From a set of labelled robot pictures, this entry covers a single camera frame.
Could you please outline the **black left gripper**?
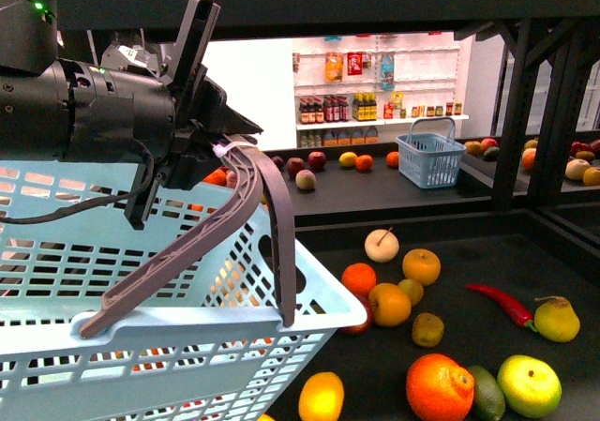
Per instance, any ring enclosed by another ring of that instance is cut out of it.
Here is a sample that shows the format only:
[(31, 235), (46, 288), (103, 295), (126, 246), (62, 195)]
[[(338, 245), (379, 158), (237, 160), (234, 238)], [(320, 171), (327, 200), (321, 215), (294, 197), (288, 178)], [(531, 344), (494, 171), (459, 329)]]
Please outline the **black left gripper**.
[(138, 167), (134, 183), (140, 184), (149, 178), (150, 184), (141, 194), (127, 200), (127, 221), (133, 229), (143, 229), (158, 188), (191, 190), (220, 165), (220, 159), (237, 173), (236, 187), (212, 215), (105, 292), (100, 312), (79, 327), (82, 338), (92, 338), (127, 316), (242, 227), (261, 201), (263, 184), (269, 205), (277, 306), (283, 325), (294, 323), (293, 204), (276, 164), (250, 140), (252, 134), (260, 134), (263, 129), (229, 107), (226, 91), (208, 77), (203, 77), (195, 89), (187, 90), (186, 95), (188, 104), (183, 111), (177, 112), (176, 129), (168, 153), (164, 158), (153, 155), (155, 166), (152, 172), (143, 165)]

